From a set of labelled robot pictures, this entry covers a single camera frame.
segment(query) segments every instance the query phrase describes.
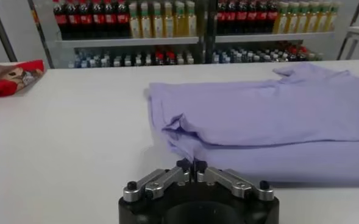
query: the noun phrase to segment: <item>bottle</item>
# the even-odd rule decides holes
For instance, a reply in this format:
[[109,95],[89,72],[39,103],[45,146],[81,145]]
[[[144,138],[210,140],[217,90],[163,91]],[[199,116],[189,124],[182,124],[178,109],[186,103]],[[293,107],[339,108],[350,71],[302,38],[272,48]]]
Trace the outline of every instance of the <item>bottle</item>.
[[105,22],[106,22],[106,34],[108,37],[117,36],[117,14],[115,6],[112,4],[112,0],[105,0]]
[[80,15],[79,15],[79,5],[74,3],[74,0],[67,0],[68,4],[66,6],[66,13],[69,21],[69,37],[70,38],[80,38],[81,29],[80,29]]
[[298,10],[300,4],[298,2],[291,2],[290,5],[290,14],[288,15],[288,20],[286,22],[285,33],[294,33],[297,25]]
[[335,30],[335,21],[336,17],[338,17],[338,10],[340,8],[340,2],[334,2],[331,7],[331,13],[327,18],[327,22],[325,22],[324,31],[325,32],[332,32]]
[[266,31],[267,20],[267,4],[265,0],[259,0],[257,2],[257,19],[255,25],[256,33],[264,33]]
[[132,33],[132,38],[141,38],[141,31],[140,31],[140,22],[137,16],[137,3],[132,2],[129,4],[129,13],[130,13],[130,31]]
[[129,10],[125,0],[118,0],[117,34],[120,37],[130,36]]
[[279,3],[279,14],[277,19],[275,20],[274,23],[274,28],[273,28],[273,33],[274,34],[281,34],[285,31],[285,27],[286,27],[286,22],[288,20],[287,16],[288,16],[288,6],[289,4],[286,2],[280,2]]
[[299,17],[297,20],[296,30],[295,33],[303,33],[305,30],[305,24],[307,23],[308,18],[308,2],[300,2],[300,8],[299,8]]
[[186,18],[185,18],[185,4],[180,2],[180,1],[176,1],[175,2],[176,5],[176,28],[175,28],[175,34],[176,37],[184,37],[187,35],[187,23],[186,23]]
[[197,36],[197,16],[194,13],[195,3],[193,1],[187,1],[187,21],[189,24],[189,37],[196,37]]
[[172,17],[172,4],[165,2],[165,18],[163,20],[164,37],[174,37],[174,18]]
[[304,33],[312,33],[315,31],[315,25],[318,19],[319,2],[309,3],[310,13],[308,13],[307,23],[305,24]]
[[93,0],[94,36],[106,36],[105,12],[101,0]]
[[65,5],[61,4],[59,0],[53,0],[53,3],[53,14],[55,15],[56,23],[62,33],[62,38],[66,40],[69,38],[69,32]]
[[160,2],[154,2],[154,35],[156,38],[163,37],[163,19],[160,13]]
[[325,23],[330,14],[331,2],[323,2],[320,5],[320,11],[318,14],[318,20],[316,22],[314,32],[324,32]]
[[277,3],[275,0],[269,1],[267,19],[265,25],[266,33],[272,33],[272,28],[274,27],[274,23],[277,17],[278,17]]
[[238,3],[237,13],[236,13],[236,33],[244,33],[244,28],[247,21],[247,0],[241,0]]
[[247,24],[245,29],[245,33],[254,33],[255,26],[257,25],[257,2],[255,0],[250,0],[248,4],[247,11]]

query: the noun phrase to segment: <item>shelf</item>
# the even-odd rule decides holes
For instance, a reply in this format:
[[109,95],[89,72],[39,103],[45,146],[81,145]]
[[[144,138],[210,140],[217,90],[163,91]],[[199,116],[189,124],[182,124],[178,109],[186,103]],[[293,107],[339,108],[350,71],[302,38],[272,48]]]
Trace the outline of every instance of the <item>shelf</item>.
[[62,48],[74,47],[115,47],[115,46],[146,46],[146,45],[174,45],[196,44],[198,37],[174,37],[174,38],[140,38],[140,39],[102,39],[102,40],[58,40],[48,42],[48,46]]
[[282,40],[307,40],[313,38],[331,38],[333,32],[324,33],[292,33],[292,34],[259,34],[216,36],[216,43],[261,42]]

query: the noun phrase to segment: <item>table surface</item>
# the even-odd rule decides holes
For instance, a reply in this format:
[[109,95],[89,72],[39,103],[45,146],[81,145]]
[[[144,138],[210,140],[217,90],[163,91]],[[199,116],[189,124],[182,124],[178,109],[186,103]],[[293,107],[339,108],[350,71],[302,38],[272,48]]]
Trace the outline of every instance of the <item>table surface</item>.
[[[357,61],[322,61],[349,69]],[[113,224],[124,185],[179,159],[151,132],[151,82],[279,79],[288,63],[56,69],[0,98],[0,223]],[[281,224],[359,223],[359,188],[277,189]]]

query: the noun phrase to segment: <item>soda bottle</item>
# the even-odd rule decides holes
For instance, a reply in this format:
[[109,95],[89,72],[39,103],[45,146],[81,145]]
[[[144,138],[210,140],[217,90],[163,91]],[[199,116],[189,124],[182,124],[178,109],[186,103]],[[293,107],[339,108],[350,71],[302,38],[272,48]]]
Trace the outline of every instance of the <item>soda bottle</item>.
[[225,33],[226,8],[225,0],[219,0],[217,4],[217,34],[220,35]]
[[236,13],[236,33],[244,33],[244,28],[247,21],[247,0],[241,0],[238,3]]
[[257,3],[257,19],[255,24],[255,32],[263,33],[266,31],[267,5],[265,0]]
[[118,0],[117,31],[121,37],[130,36],[129,9],[125,0]]
[[91,4],[86,0],[80,0],[80,29],[84,37],[93,37],[93,15]]
[[80,37],[80,15],[79,5],[74,3],[74,0],[67,0],[66,14],[69,21],[69,37],[79,38]]
[[59,26],[63,39],[69,38],[67,15],[65,12],[65,5],[61,4],[59,0],[53,0],[53,14],[55,15],[56,23]]
[[106,34],[108,37],[116,36],[116,24],[117,14],[115,5],[112,4],[112,0],[105,0],[105,22],[106,22]]
[[244,28],[245,33],[254,33],[257,25],[257,2],[251,0],[247,10],[247,23]]

